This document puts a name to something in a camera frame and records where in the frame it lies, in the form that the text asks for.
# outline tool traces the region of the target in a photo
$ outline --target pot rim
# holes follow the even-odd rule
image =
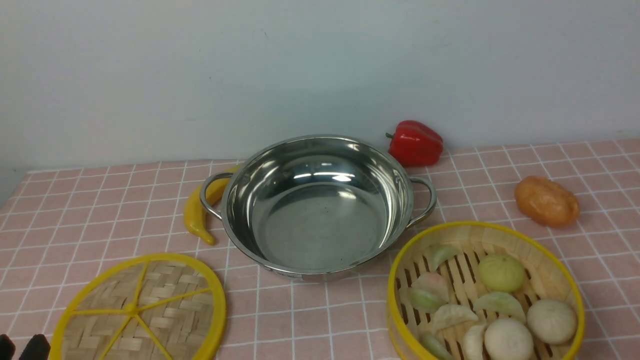
[[[336,139],[336,140],[344,140],[344,141],[352,142],[352,143],[359,143],[360,145],[367,146],[371,150],[380,153],[393,166],[393,168],[395,170],[397,170],[398,174],[402,177],[402,180],[404,181],[404,183],[407,184],[408,191],[406,192],[407,193],[406,209],[404,209],[405,211],[404,211],[404,213],[403,213],[403,215],[401,217],[399,225],[397,226],[396,229],[393,229],[391,231],[391,234],[389,235],[389,239],[383,244],[383,246],[377,248],[373,252],[370,252],[368,255],[362,257],[357,262],[355,262],[355,263],[353,263],[351,265],[342,266],[342,267],[336,267],[336,268],[311,269],[311,270],[309,270],[309,269],[303,269],[303,268],[291,268],[291,267],[288,267],[288,266],[283,266],[283,265],[278,265],[276,263],[272,263],[272,262],[268,261],[267,259],[259,257],[258,255],[253,253],[251,250],[247,249],[247,247],[245,247],[244,244],[242,244],[242,242],[238,240],[238,238],[235,235],[235,233],[230,230],[231,226],[230,226],[230,223],[228,221],[228,216],[227,216],[227,202],[228,202],[229,191],[233,187],[233,184],[238,179],[238,177],[240,177],[240,176],[242,176],[244,174],[245,166],[247,164],[250,164],[250,163],[254,162],[258,157],[260,157],[265,152],[267,152],[267,151],[269,151],[271,149],[274,149],[275,147],[284,145],[286,143],[298,142],[298,141],[302,141],[302,140],[318,139],[318,138]],[[234,172],[233,176],[231,176],[231,178],[229,179],[229,182],[228,182],[227,186],[225,187],[225,191],[224,191],[224,193],[222,195],[222,207],[220,209],[220,213],[222,215],[222,220],[221,221],[222,221],[222,224],[223,224],[223,226],[225,228],[225,232],[229,236],[229,239],[231,240],[231,242],[243,254],[247,255],[249,258],[254,260],[256,263],[262,265],[263,267],[266,267],[269,271],[276,271],[279,274],[284,275],[284,276],[291,275],[291,277],[299,277],[299,276],[302,276],[302,275],[324,275],[324,274],[334,274],[334,273],[338,273],[338,272],[344,272],[344,271],[352,270],[355,267],[360,266],[360,265],[362,265],[362,264],[364,264],[364,263],[376,258],[378,255],[380,255],[383,252],[385,252],[391,245],[393,245],[398,240],[400,235],[402,235],[402,233],[407,230],[407,225],[409,224],[409,221],[411,220],[411,217],[412,217],[412,211],[413,211],[412,182],[411,182],[411,180],[409,178],[409,175],[406,173],[406,170],[402,167],[402,165],[400,165],[400,162],[398,162],[387,151],[381,151],[376,146],[373,146],[369,142],[362,141],[362,140],[360,140],[358,138],[354,138],[352,136],[332,135],[332,134],[318,134],[318,135],[297,136],[297,137],[294,137],[294,138],[289,138],[289,139],[282,140],[280,142],[274,143],[273,145],[267,146],[267,147],[263,148],[262,150],[256,152],[250,158],[245,160],[244,163],[243,163],[243,166],[240,169],[238,169],[236,172]]]

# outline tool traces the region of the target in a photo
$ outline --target toy banana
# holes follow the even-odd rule
[[[225,170],[224,172],[235,172],[241,166],[242,164],[236,165],[230,169]],[[229,179],[219,179],[214,181],[210,185],[210,187],[208,187],[207,202],[209,204],[213,205],[216,202],[220,201],[220,199],[222,198],[222,194],[225,192],[225,187],[227,186],[228,182]],[[215,245],[216,239],[207,231],[207,212],[200,203],[201,188],[202,185],[193,190],[193,193],[191,193],[191,195],[187,199],[187,203],[184,205],[184,227],[186,227],[191,234],[194,234],[195,236],[203,239],[204,242],[208,243],[209,245]]]

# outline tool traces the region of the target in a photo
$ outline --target bamboo steamer lid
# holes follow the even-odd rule
[[[62,314],[52,360],[204,360],[226,322],[220,281],[202,262],[152,254],[90,282]]]

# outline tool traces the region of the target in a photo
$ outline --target stainless steel pot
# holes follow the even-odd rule
[[[206,190],[226,177],[217,212]],[[430,192],[427,208],[415,218],[412,183]],[[428,217],[436,192],[385,151],[354,138],[315,135],[267,147],[233,174],[212,175],[200,202],[222,220],[233,244],[265,269],[327,281],[361,271]]]

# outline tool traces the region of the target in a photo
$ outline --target woven bamboo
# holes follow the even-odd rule
[[[483,223],[445,224],[432,231],[427,230],[416,236],[398,255],[392,269],[390,291],[394,298],[390,301],[389,311],[395,312],[402,324],[396,324],[391,330],[396,349],[403,353],[404,359],[422,359],[415,355],[411,345],[419,334],[429,329],[430,317],[411,306],[407,289],[420,274],[428,271],[427,254],[435,244],[456,247],[460,253],[438,267],[437,272],[449,283],[450,304],[459,304],[473,309],[473,301],[488,293],[488,289],[478,279],[477,269],[480,260],[487,254],[506,253],[517,259],[526,269],[524,285],[512,293],[525,311],[539,299],[556,299],[572,306],[579,317],[579,331],[575,338],[561,346],[547,345],[535,339],[534,355],[531,359],[570,359],[582,341],[584,329],[584,309],[580,294],[566,269],[548,251],[532,240],[525,241],[524,236],[510,229]],[[480,321],[491,322],[505,317],[490,311],[476,311]],[[447,347],[455,359],[464,359],[462,338],[474,322],[461,323],[443,329],[436,337]],[[414,340],[408,342],[396,327],[406,327]]]
[[[210,274],[161,258],[115,272],[67,309],[60,358],[199,358],[213,323],[220,321]]]

